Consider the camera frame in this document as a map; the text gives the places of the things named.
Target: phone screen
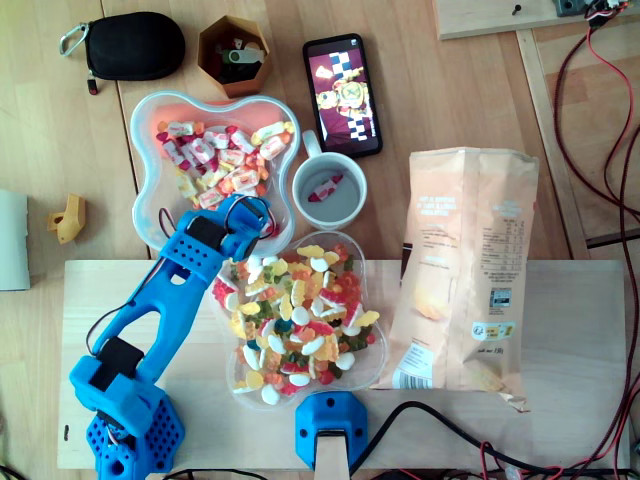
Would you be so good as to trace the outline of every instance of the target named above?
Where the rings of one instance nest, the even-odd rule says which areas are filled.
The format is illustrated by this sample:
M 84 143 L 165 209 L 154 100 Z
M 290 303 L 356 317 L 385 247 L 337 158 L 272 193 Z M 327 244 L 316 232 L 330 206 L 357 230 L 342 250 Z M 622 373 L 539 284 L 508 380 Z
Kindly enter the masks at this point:
M 323 150 L 351 156 L 379 152 L 382 141 L 360 37 L 309 42 L 304 53 Z

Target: electrical wire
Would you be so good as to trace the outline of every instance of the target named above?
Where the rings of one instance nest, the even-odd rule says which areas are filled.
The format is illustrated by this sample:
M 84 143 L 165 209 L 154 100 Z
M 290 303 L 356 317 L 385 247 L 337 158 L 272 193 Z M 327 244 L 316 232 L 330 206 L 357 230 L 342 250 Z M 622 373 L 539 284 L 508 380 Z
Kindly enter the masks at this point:
M 140 293 L 140 290 L 142 290 L 142 288 L 147 283 L 149 283 L 151 281 L 151 279 L 153 278 L 153 275 L 155 275 L 155 273 L 158 271 L 158 269 L 162 266 L 163 263 L 164 263 L 164 258 L 158 259 L 156 261 L 155 265 L 153 266 L 153 268 L 147 273 L 147 275 L 144 277 L 142 282 L 140 282 L 140 284 L 138 285 L 138 288 L 136 288 L 136 290 L 133 292 L 133 295 L 131 295 L 131 298 L 129 298 L 129 300 L 127 300 L 125 303 L 123 303 L 119 307 L 116 307 L 113 310 L 109 310 L 107 313 L 102 315 L 98 320 L 96 320 L 96 322 L 91 326 L 91 328 L 87 332 L 87 336 L 84 339 L 85 345 L 87 346 L 87 350 L 89 351 L 89 355 L 91 355 L 91 356 L 95 356 L 96 355 L 93 352 L 93 348 L 90 345 L 90 340 L 91 340 L 91 335 L 93 334 L 94 330 L 96 328 L 98 328 L 98 325 L 100 325 L 100 323 L 102 323 L 102 321 L 105 318 L 107 318 L 109 315 L 112 315 L 115 312 L 118 312 L 118 311 L 122 310 L 127 305 L 131 305 L 131 306 L 135 305 L 134 300 L 135 300 L 136 296 L 138 295 L 138 293 Z
M 194 472 L 230 472 L 238 475 L 244 475 L 245 477 L 257 478 L 258 480 L 267 480 L 266 477 L 258 475 L 257 473 L 247 472 L 245 470 L 236 470 L 235 468 L 188 468 L 186 470 L 180 470 L 179 472 L 170 473 L 166 477 L 162 477 L 162 480 L 178 479 L 180 475 L 192 475 Z
M 398 469 L 399 472 L 404 473 L 406 476 L 413 478 L 413 480 L 423 480 L 422 478 L 418 477 L 417 475 L 414 475 L 413 473 L 411 473 L 408 470 L 405 470 L 403 468 L 399 468 Z
M 167 231 L 167 228 L 164 225 L 163 215 L 164 217 L 167 217 L 167 220 L 169 221 L 169 225 L 171 225 L 171 228 L 173 228 L 174 232 L 177 230 L 176 224 L 173 221 L 173 217 L 171 216 L 171 213 L 169 212 L 169 210 L 167 210 L 165 207 L 162 207 L 160 210 L 158 210 L 158 223 L 160 224 L 160 230 L 162 230 L 162 233 L 164 233 L 167 238 L 171 238 L 171 234 Z
M 592 9 L 592 7 L 596 6 L 599 3 L 600 0 L 594 0 L 589 7 L 587 8 L 587 11 L 585 12 L 585 18 L 589 17 L 591 14 L 589 13 L 589 11 Z M 615 13 L 612 13 L 610 16 L 611 18 L 613 18 L 614 16 L 616 16 L 620 11 L 624 10 L 624 8 L 626 8 L 627 4 L 623 4 L 622 8 L 618 9 Z M 602 199 L 606 200 L 607 202 L 614 204 L 618 207 L 619 209 L 619 214 L 620 214 L 620 235 L 621 235 L 621 242 L 622 242 L 622 246 L 623 246 L 623 250 L 625 253 L 625 261 L 627 264 L 627 269 L 629 270 L 629 277 L 631 280 L 631 285 L 632 285 L 632 292 L 633 292 L 633 297 L 634 297 L 634 318 L 633 318 L 633 334 L 632 334 L 632 340 L 631 340 L 631 346 L 629 349 L 629 354 L 627 357 L 627 369 L 626 369 L 626 376 L 625 376 L 625 386 L 624 386 L 624 390 L 623 390 L 623 394 L 622 394 L 622 398 L 620 400 L 620 404 L 618 405 L 618 409 L 616 411 L 616 414 L 604 436 L 604 438 L 602 439 L 602 441 L 600 442 L 600 444 L 598 445 L 598 447 L 595 449 L 595 451 L 591 454 L 591 456 L 585 460 L 582 460 L 580 462 L 578 462 L 577 464 L 575 464 L 574 466 L 571 467 L 571 469 L 574 469 L 575 467 L 577 467 L 578 465 L 582 465 L 580 467 L 580 469 L 578 471 L 576 471 L 573 475 L 572 475 L 572 479 L 577 478 L 578 476 L 580 476 L 581 474 L 585 473 L 587 471 L 588 466 L 597 459 L 603 458 L 605 455 L 607 455 L 611 449 L 614 449 L 614 474 L 616 476 L 616 478 L 618 478 L 619 472 L 618 472 L 618 468 L 617 468 L 617 453 L 619 450 L 619 446 L 620 446 L 620 440 L 622 438 L 622 432 L 624 431 L 624 427 L 626 424 L 626 419 L 629 415 L 630 409 L 631 409 L 631 405 L 633 403 L 633 401 L 636 398 L 636 395 L 638 394 L 638 389 L 636 389 L 636 386 L 638 385 L 638 380 L 640 379 L 640 373 L 635 377 L 635 379 L 633 380 L 633 382 L 631 382 L 631 372 L 632 372 L 632 363 L 633 363 L 633 358 L 635 355 L 635 350 L 636 350 L 636 345 L 637 345 L 637 336 L 638 336 L 638 323 L 639 323 L 639 312 L 640 312 L 640 306 L 639 306 L 639 302 L 638 302 L 638 286 L 637 286 L 637 282 L 636 282 L 636 278 L 634 275 L 634 271 L 633 271 L 633 264 L 631 261 L 631 257 L 629 255 L 629 250 L 628 250 L 628 246 L 627 246 L 627 237 L 626 237 L 626 225 L 625 225 L 625 213 L 629 212 L 633 218 L 638 221 L 640 223 L 640 218 L 637 216 L 638 212 L 637 210 L 634 210 L 630 207 L 628 207 L 625 203 L 624 203 L 624 193 L 625 193 L 625 188 L 626 188 L 626 181 L 627 181 L 627 173 L 628 173 L 628 168 L 629 168 L 629 164 L 630 164 L 630 158 L 631 158 L 631 153 L 633 151 L 633 146 L 634 143 L 638 137 L 638 134 L 640 134 L 640 127 L 638 127 L 638 129 L 636 130 L 636 132 L 634 133 L 631 143 L 627 149 L 627 154 L 625 157 L 625 162 L 624 162 L 624 167 L 623 167 L 623 176 L 622 176 L 622 180 L 620 183 L 620 195 L 619 197 L 616 197 L 615 194 L 613 193 L 613 190 L 611 188 L 611 186 L 609 185 L 608 182 L 608 176 L 607 176 L 607 171 L 608 171 L 608 167 L 613 159 L 613 157 L 615 156 L 615 153 L 617 152 L 623 138 L 626 136 L 626 134 L 628 133 L 630 126 L 631 126 L 631 122 L 633 121 L 633 114 L 634 114 L 634 108 L 635 108 L 635 96 L 634 96 L 634 92 L 633 92 L 633 87 L 631 85 L 631 82 L 629 81 L 629 79 L 626 77 L 626 75 L 619 70 L 617 67 L 615 67 L 614 65 L 612 65 L 611 63 L 609 63 L 608 61 L 606 61 L 604 58 L 602 58 L 600 55 L 598 55 L 592 44 L 591 44 L 591 37 L 593 35 L 593 33 L 596 31 L 595 28 L 589 28 L 587 34 L 573 47 L 573 49 L 569 52 L 569 54 L 567 55 L 567 57 L 565 58 L 564 62 L 562 63 L 562 66 L 560 68 L 560 71 L 558 73 L 558 81 L 556 83 L 556 90 L 555 90 L 555 95 L 554 95 L 554 128 L 555 128 L 555 133 L 556 133 L 556 139 L 558 141 L 558 145 L 560 147 L 560 150 L 563 154 L 563 157 L 565 159 L 565 161 L 567 162 L 567 164 L 569 165 L 569 167 L 571 168 L 571 170 L 574 172 L 574 174 L 578 177 L 578 179 L 587 187 L 589 188 L 589 190 L 591 190 L 593 193 L 597 194 L 599 197 L 601 197 Z M 600 62 L 602 62 L 603 64 L 605 64 L 608 68 L 610 68 L 611 70 L 613 70 L 617 75 L 619 75 L 623 81 L 625 82 L 625 85 L 627 86 L 627 90 L 629 92 L 629 113 L 627 115 L 627 121 L 625 122 L 625 126 L 623 131 L 621 132 L 620 136 L 618 137 L 616 143 L 614 144 L 613 149 L 611 150 L 611 153 L 609 154 L 604 168 L 603 168 L 603 176 L 604 176 L 604 182 L 605 185 L 607 187 L 607 190 L 609 191 L 611 196 L 606 195 L 605 193 L 601 192 L 600 190 L 598 190 L 596 187 L 594 187 L 582 174 L 581 172 L 575 167 L 575 165 L 573 164 L 566 146 L 564 144 L 564 141 L 562 139 L 562 132 L 561 132 L 561 128 L 560 128 L 560 108 L 561 108 L 561 103 L 560 103 L 560 93 L 561 93 L 561 89 L 562 89 L 562 85 L 563 85 L 563 80 L 569 65 L 569 62 L 571 61 L 572 57 L 575 55 L 575 53 L 578 51 L 578 49 L 582 46 L 582 44 L 584 44 L 585 42 L 587 42 L 587 46 L 589 47 L 589 50 L 591 51 L 592 55 L 594 55 Z M 609 438 L 611 437 L 611 435 L 613 434 L 614 430 L 616 430 L 616 434 L 614 435 L 613 439 L 611 440 L 611 443 L 609 445 L 609 448 L 602 454 L 600 454 L 600 452 L 602 451 L 602 449 L 604 448 L 604 445 L 607 443 L 607 441 L 609 440 Z
M 612 198 L 620 202 L 620 199 L 616 197 L 616 195 L 613 193 L 613 189 L 609 184 L 609 176 L 607 175 L 607 170 L 609 168 L 609 165 L 611 164 L 611 161 L 613 160 L 613 157 L 618 152 L 618 148 L 622 143 L 622 139 L 627 135 L 627 133 L 631 129 L 631 122 L 633 121 L 633 117 L 635 113 L 635 93 L 633 91 L 633 86 L 631 85 L 631 81 L 629 80 L 629 78 L 627 78 L 627 76 L 618 67 L 609 63 L 607 60 L 605 60 L 600 55 L 598 55 L 598 53 L 595 51 L 595 49 L 593 48 L 593 45 L 591 44 L 591 36 L 593 35 L 593 32 L 594 30 L 592 28 L 589 28 L 589 30 L 587 31 L 587 47 L 589 48 L 589 51 L 595 58 L 597 58 L 601 63 L 603 63 L 613 72 L 615 72 L 624 81 L 625 85 L 627 86 L 627 91 L 629 93 L 629 113 L 627 114 L 627 121 L 625 122 L 624 128 L 622 129 L 622 132 L 620 133 L 618 140 L 616 140 L 616 143 L 614 144 L 613 148 L 611 149 L 611 152 L 609 153 L 607 161 L 604 164 L 604 173 L 603 173 L 604 183 L 605 183 L 605 186 L 607 187 L 607 190 L 609 191 L 609 194 L 611 195 Z
M 0 473 L 2 473 L 5 478 L 13 477 L 16 480 L 27 480 L 27 477 L 15 471 L 13 468 L 7 467 L 6 465 L 0 465 Z
M 261 235 L 258 238 L 258 240 L 264 240 L 265 238 L 269 238 L 271 235 L 273 235 L 273 232 L 276 231 L 276 219 L 273 216 L 273 213 L 271 212 L 271 209 L 269 208 L 269 204 L 262 197 L 251 197 L 249 195 L 242 195 L 241 197 L 236 198 L 234 200 L 234 202 L 231 204 L 231 206 L 229 207 L 229 210 L 227 210 L 227 214 L 224 216 L 224 228 L 225 228 L 225 230 L 227 230 L 227 231 L 229 230 L 229 216 L 231 215 L 231 212 L 236 207 L 236 205 L 238 205 L 238 203 L 243 201 L 245 198 L 254 198 L 255 200 L 260 200 L 262 202 L 262 204 L 264 205 L 264 207 L 267 209 L 267 213 L 269 214 L 269 220 L 271 220 L 271 224 L 273 225 L 273 229 L 269 233 L 267 233 L 266 235 Z
M 484 454 L 484 449 L 486 447 L 493 448 L 493 446 L 489 442 L 487 442 L 486 440 L 483 440 L 482 443 L 480 444 L 480 461 L 482 462 L 483 480 L 489 480 L 489 473 L 487 472 L 487 459 L 485 458 L 485 454 Z
M 398 417 L 398 415 L 400 415 L 403 411 L 405 411 L 408 408 L 417 408 L 419 410 L 422 410 L 428 413 L 429 415 L 434 417 L 436 420 L 438 420 L 440 423 L 442 423 L 445 427 L 447 427 L 449 430 L 451 430 L 453 433 L 455 433 L 456 435 L 458 435 L 459 437 L 461 437 L 463 440 L 467 441 L 474 447 L 480 448 L 480 446 L 482 445 L 482 442 L 480 440 L 478 440 L 471 434 L 467 433 L 465 430 L 460 428 L 453 421 L 451 421 L 449 418 L 444 416 L 442 413 L 438 412 L 436 409 L 434 409 L 430 405 L 427 405 L 422 402 L 417 402 L 417 401 L 404 402 L 398 405 L 391 412 L 391 414 L 384 421 L 380 429 L 376 432 L 374 437 L 371 439 L 367 447 L 364 449 L 362 454 L 353 463 L 353 465 L 349 469 L 349 474 L 351 476 L 353 476 L 353 474 L 362 466 L 362 464 L 366 461 L 366 459 L 369 458 L 369 455 L 371 455 L 371 452 L 373 452 L 373 450 L 376 448 L 378 443 L 380 443 L 380 441 L 382 440 L 382 437 L 384 437 L 384 435 L 387 433 L 387 431 L 389 430 L 389 427 L 391 427 L 391 425 L 393 424 L 395 419 Z M 484 451 L 496 459 L 500 459 L 503 462 L 513 465 L 514 467 L 518 467 L 521 470 L 526 470 L 531 473 L 538 473 L 543 475 L 556 475 L 558 473 L 557 467 L 546 468 L 546 467 L 538 467 L 536 465 L 531 465 L 531 464 L 522 462 L 520 460 L 517 460 L 515 458 L 509 457 L 504 453 L 494 450 L 492 447 L 485 446 Z M 564 472 L 562 472 L 562 476 L 573 475 L 575 472 L 576 472 L 575 469 L 567 468 L 564 470 Z M 613 469 L 610 469 L 610 468 L 589 469 L 589 470 L 585 470 L 585 473 L 592 474 L 592 475 L 611 475 L 613 473 Z

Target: candy wrapper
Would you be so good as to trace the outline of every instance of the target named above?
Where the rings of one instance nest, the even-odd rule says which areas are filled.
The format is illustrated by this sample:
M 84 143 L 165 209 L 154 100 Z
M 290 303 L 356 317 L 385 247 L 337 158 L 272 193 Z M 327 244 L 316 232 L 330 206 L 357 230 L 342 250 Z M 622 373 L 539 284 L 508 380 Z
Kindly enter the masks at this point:
M 334 175 L 328 180 L 325 180 L 320 185 L 318 185 L 311 195 L 309 195 L 310 202 L 323 202 L 326 200 L 333 192 L 336 191 L 340 180 L 342 180 L 343 175 Z

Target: blue 3d printed part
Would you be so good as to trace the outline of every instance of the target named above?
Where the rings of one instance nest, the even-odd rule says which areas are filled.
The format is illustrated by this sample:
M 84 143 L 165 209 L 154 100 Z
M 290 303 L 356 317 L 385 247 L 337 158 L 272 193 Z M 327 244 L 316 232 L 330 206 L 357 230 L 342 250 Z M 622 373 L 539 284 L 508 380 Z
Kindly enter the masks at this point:
M 231 195 L 216 211 L 187 212 L 158 262 L 69 376 L 76 397 L 97 415 L 87 429 L 99 479 L 144 479 L 173 467 L 185 430 L 155 386 L 191 330 L 207 288 L 228 258 L 247 258 L 269 221 L 262 199 Z M 179 277 L 181 282 L 174 282 Z M 120 339 L 149 312 L 160 322 L 145 354 Z
M 367 409 L 350 392 L 315 393 L 296 408 L 296 453 L 312 470 L 323 432 L 344 433 L 349 466 L 353 465 L 367 447 Z

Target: hexagonal container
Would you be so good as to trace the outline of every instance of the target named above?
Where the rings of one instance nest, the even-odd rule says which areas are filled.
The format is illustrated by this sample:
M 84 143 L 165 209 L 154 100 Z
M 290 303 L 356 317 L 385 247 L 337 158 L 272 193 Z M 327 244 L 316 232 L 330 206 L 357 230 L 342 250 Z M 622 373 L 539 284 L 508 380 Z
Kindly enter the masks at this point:
M 265 57 L 262 66 L 252 79 L 225 83 L 219 81 L 219 77 L 216 75 L 218 60 L 222 61 L 221 52 L 216 52 L 216 45 L 226 45 L 234 38 L 243 40 L 245 44 L 248 42 L 257 43 L 264 50 Z M 207 75 L 211 83 L 229 98 L 259 93 L 273 68 L 271 55 L 269 55 L 269 46 L 260 31 L 258 23 L 231 15 L 225 15 L 200 32 L 198 66 Z

